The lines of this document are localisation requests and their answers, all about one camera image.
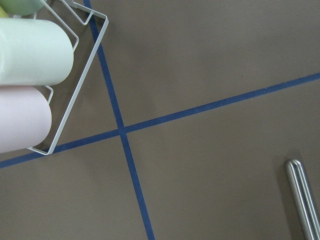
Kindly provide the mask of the pale green cup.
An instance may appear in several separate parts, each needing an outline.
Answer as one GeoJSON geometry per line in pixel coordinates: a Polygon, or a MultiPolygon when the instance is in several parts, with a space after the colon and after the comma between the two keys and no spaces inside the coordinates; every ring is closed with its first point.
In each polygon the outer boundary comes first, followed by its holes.
{"type": "Polygon", "coordinates": [[[64,81],[74,63],[72,43],[49,20],[1,18],[0,84],[53,86],[64,81]]]}

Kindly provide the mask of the dark green cup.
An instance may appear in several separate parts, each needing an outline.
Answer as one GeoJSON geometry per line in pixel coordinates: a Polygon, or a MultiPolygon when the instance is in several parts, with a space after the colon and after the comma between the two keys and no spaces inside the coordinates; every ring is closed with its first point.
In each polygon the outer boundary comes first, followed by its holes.
{"type": "Polygon", "coordinates": [[[0,6],[8,14],[26,16],[39,11],[44,4],[40,0],[0,0],[0,6]]]}

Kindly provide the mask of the pink cup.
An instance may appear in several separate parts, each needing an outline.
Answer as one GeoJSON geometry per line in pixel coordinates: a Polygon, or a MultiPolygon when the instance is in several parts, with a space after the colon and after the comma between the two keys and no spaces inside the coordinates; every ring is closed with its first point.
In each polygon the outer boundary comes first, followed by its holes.
{"type": "Polygon", "coordinates": [[[0,152],[34,147],[49,134],[52,112],[48,101],[32,86],[0,88],[0,152]]]}

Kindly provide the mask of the steel muddler black tip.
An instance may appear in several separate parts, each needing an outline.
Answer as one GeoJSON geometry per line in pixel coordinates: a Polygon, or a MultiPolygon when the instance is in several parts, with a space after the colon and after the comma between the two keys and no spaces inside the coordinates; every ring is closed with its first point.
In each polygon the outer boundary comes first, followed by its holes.
{"type": "Polygon", "coordinates": [[[288,159],[284,167],[304,238],[318,240],[320,238],[320,221],[304,166],[297,159],[288,159]]]}

